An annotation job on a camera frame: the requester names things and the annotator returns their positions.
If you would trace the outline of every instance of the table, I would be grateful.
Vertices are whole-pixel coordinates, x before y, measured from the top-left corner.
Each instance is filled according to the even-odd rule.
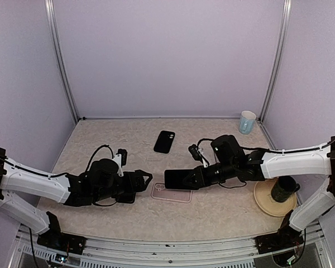
[[[153,151],[161,130],[176,133],[170,153]],[[124,171],[142,169],[154,176],[148,189],[138,193],[134,204],[112,207],[68,207],[41,198],[38,208],[54,213],[63,232],[102,238],[140,241],[202,241],[232,238],[272,232],[282,218],[262,212],[253,197],[253,182],[244,188],[224,189],[218,185],[193,192],[188,204],[156,200],[151,197],[154,182],[164,181],[166,169],[191,169],[200,165],[191,157],[188,146],[203,137],[235,135],[241,146],[268,147],[259,129],[243,135],[235,119],[112,119],[79,121],[65,145],[54,172],[80,174],[94,150],[109,144],[114,152],[128,151]],[[213,161],[209,143],[201,147]],[[101,150],[95,157],[110,157]],[[225,185],[238,185],[231,179]],[[101,201],[112,203],[112,199]]]

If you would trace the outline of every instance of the cable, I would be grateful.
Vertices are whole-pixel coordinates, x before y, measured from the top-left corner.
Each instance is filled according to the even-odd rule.
[[[200,143],[203,142],[203,141],[214,141],[214,139],[212,139],[212,138],[202,138],[201,140],[198,141],[197,148],[199,147]]]
[[[322,149],[330,146],[331,144],[333,144],[335,142],[335,139],[332,141],[329,141],[327,144],[322,146]],[[270,150],[270,149],[266,149],[266,148],[260,148],[260,147],[255,147],[255,148],[248,148],[248,147],[241,147],[244,150],[258,150],[258,151],[264,151],[264,152],[271,152],[273,154],[292,154],[292,153],[296,153],[296,152],[311,152],[311,151],[316,151],[319,150],[320,147],[312,147],[312,148],[308,148],[308,149],[300,149],[300,150],[293,150],[293,151],[274,151],[274,150]]]
[[[243,185],[240,185],[240,186],[233,186],[233,187],[227,187],[227,186],[223,186],[222,185],[222,183],[218,183],[218,185],[219,186],[221,186],[221,187],[223,187],[223,188],[226,188],[226,189],[233,189],[233,188],[242,188],[242,187],[244,187],[244,186],[246,186],[247,185],[247,183],[245,182],[245,181],[242,181],[243,183],[245,183],[245,184],[243,184]]]
[[[89,169],[89,167],[90,167],[90,163],[91,163],[92,160],[93,160],[93,157],[94,157],[94,156],[96,155],[96,153],[98,153],[98,151],[99,151],[100,149],[102,149],[102,148],[108,148],[108,149],[111,151],[112,158],[114,158],[114,153],[113,153],[112,149],[110,148],[110,146],[109,146],[108,144],[101,145],[101,146],[99,146],[99,147],[94,151],[94,153],[93,153],[92,156],[90,157],[90,159],[89,159],[89,161],[88,161],[88,165],[87,165],[87,167],[85,168],[85,172],[88,171],[88,169]]]
[[[327,144],[325,144],[322,148],[326,148],[328,146],[330,146],[331,144],[333,144],[335,142],[335,139],[332,141],[329,141]]]
[[[109,148],[109,150],[111,151],[111,154],[112,154],[112,158],[114,157],[114,153],[113,153],[113,151],[112,151],[112,149],[110,148],[109,145],[102,145],[102,146],[99,146],[99,147],[95,150],[95,152],[93,153],[93,155],[90,157],[89,162],[88,162],[88,165],[87,165],[87,168],[86,168],[86,170],[85,170],[86,172],[88,171],[89,166],[90,166],[90,163],[92,162],[93,157],[96,155],[96,153],[97,153],[100,149],[105,148],[105,147],[106,147],[106,148]],[[43,173],[39,173],[39,172],[37,172],[37,171],[33,171],[33,170],[30,170],[30,169],[27,169],[27,168],[25,168],[25,167],[17,166],[17,165],[15,165],[15,164],[13,164],[13,163],[7,161],[6,159],[2,159],[1,157],[0,157],[0,160],[1,160],[1,161],[4,161],[6,164],[8,164],[8,165],[10,165],[10,166],[12,166],[12,167],[14,167],[14,168],[17,168],[17,169],[26,171],[26,172],[28,172],[28,173],[35,174],[35,175],[37,175],[37,176],[42,176],[42,177],[45,177],[45,178],[57,178],[57,177],[64,176],[64,175],[71,175],[71,174],[69,174],[68,172],[63,172],[63,173],[55,174],[55,175],[47,175],[47,174],[43,174]]]
[[[38,175],[38,176],[43,176],[43,177],[46,177],[46,178],[57,178],[59,176],[69,175],[69,173],[63,172],[63,173],[60,173],[60,174],[55,174],[55,175],[52,175],[52,176],[48,176],[47,174],[39,173],[39,172],[30,170],[30,169],[25,169],[24,167],[21,167],[21,166],[16,166],[13,163],[7,161],[6,159],[2,159],[1,157],[0,157],[0,161],[3,161],[10,166],[13,166],[14,168],[21,169],[21,170],[26,171],[28,173],[32,173],[32,174],[35,174],[35,175]]]
[[[29,228],[28,230],[30,231],[30,242],[31,242],[31,251],[32,251],[33,261],[35,262],[36,268],[39,268],[39,265],[37,264],[37,260],[36,260],[36,256],[35,256],[34,243],[32,241],[32,231],[31,231],[31,228]]]
[[[96,202],[93,202],[92,204],[97,206],[97,207],[111,207],[112,205],[117,204],[117,201],[115,201],[113,204],[110,204],[110,205],[101,205],[101,204],[98,204]]]
[[[300,261],[300,259],[302,258],[302,255],[303,255],[304,250],[305,250],[305,244],[306,244],[306,242],[307,242],[307,229],[305,228],[305,229],[304,229],[304,243],[303,243],[303,249],[301,250],[301,253],[300,253],[299,257],[297,258],[297,260],[294,261],[294,262],[292,263],[292,265],[296,264],[296,263],[297,263],[298,261]]]
[[[200,143],[203,142],[203,141],[213,141],[213,139],[212,139],[212,138],[202,138],[201,140],[199,140],[198,143],[197,143],[197,145],[196,145],[197,150],[199,150],[199,145],[200,145]],[[200,155],[200,156],[203,158],[203,160],[206,161],[207,165],[209,166],[209,165],[210,165],[210,162],[209,162],[203,155]]]
[[[207,163],[207,166],[209,166],[210,165],[210,162],[203,156],[203,155],[200,155],[202,158],[203,158],[203,160],[205,160],[206,161],[206,163]]]

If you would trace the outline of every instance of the blue mug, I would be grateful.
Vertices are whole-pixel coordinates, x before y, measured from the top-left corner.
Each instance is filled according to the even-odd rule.
[[[251,111],[243,111],[240,119],[240,132],[249,134],[252,132],[257,116]]]

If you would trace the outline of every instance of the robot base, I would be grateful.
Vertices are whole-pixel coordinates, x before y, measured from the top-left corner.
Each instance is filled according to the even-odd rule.
[[[284,250],[296,246],[296,243],[303,244],[304,240],[301,236],[295,237],[293,240],[283,239],[279,233],[266,234],[257,236],[256,243],[259,254]]]
[[[87,239],[83,236],[61,233],[61,228],[57,217],[51,212],[47,212],[46,214],[49,216],[50,229],[47,232],[39,235],[37,244],[52,248],[54,250],[82,255]]]
[[[256,237],[256,244],[259,254],[269,253],[278,250],[291,248],[304,242],[298,232],[289,226],[289,219],[293,210],[291,210],[283,219],[279,230],[276,233],[265,234]]]
[[[54,250],[82,255],[85,241],[86,238],[83,236],[75,236],[68,233],[51,233],[48,231],[39,236],[37,244]]]

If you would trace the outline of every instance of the black cup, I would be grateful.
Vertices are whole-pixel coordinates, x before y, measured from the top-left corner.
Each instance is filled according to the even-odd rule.
[[[278,203],[283,203],[299,189],[300,185],[291,176],[282,176],[272,188],[272,198]]]

